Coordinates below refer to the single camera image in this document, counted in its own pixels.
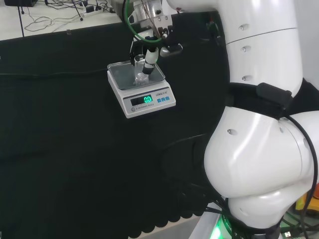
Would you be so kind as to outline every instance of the black strap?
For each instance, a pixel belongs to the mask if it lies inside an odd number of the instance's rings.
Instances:
[[[248,227],[242,222],[237,222],[222,215],[222,221],[226,229],[233,235],[232,239],[278,239],[281,220],[270,228],[258,229]]]
[[[290,91],[266,83],[257,86],[230,83],[226,105],[280,119],[293,100],[291,95]]]

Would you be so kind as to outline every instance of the circular hole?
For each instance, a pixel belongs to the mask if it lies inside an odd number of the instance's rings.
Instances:
[[[242,81],[251,81],[252,79],[253,79],[252,76],[243,76],[243,77],[241,78]]]
[[[244,47],[240,48],[240,51],[243,53],[248,52],[250,50],[251,50],[251,46],[244,46]]]
[[[238,134],[238,132],[237,132],[236,130],[234,130],[234,129],[229,129],[227,132],[228,132],[230,135],[237,135],[237,134]]]
[[[304,145],[305,145],[305,147],[306,147],[307,149],[310,149],[309,144],[308,144],[306,138],[304,138]]]

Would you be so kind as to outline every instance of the power strip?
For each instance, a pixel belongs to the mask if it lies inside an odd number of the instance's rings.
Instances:
[[[86,9],[84,9],[84,10],[83,10],[83,16],[93,16],[93,15],[99,14],[99,13],[101,13],[101,12],[103,12],[103,9],[101,9],[101,10],[95,10],[95,6],[94,6],[94,11],[89,12],[89,13],[87,13],[87,12],[86,12]]]

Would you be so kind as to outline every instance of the white wall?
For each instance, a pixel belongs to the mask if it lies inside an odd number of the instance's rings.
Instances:
[[[304,78],[319,89],[319,0],[295,0]]]

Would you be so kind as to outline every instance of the green cable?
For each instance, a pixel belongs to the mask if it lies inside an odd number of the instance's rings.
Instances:
[[[127,23],[127,25],[129,26],[130,30],[132,31],[132,33],[134,33],[135,36],[137,36],[140,40],[142,41],[145,41],[147,43],[156,43],[156,42],[160,42],[161,41],[161,38],[160,39],[157,39],[157,40],[147,40],[143,37],[141,37],[140,35],[138,35],[134,29],[132,28],[131,24],[129,23],[129,17],[128,17],[128,5],[130,3],[130,0],[127,0],[127,3],[125,5],[125,11],[124,11],[124,19],[125,19],[125,22]]]

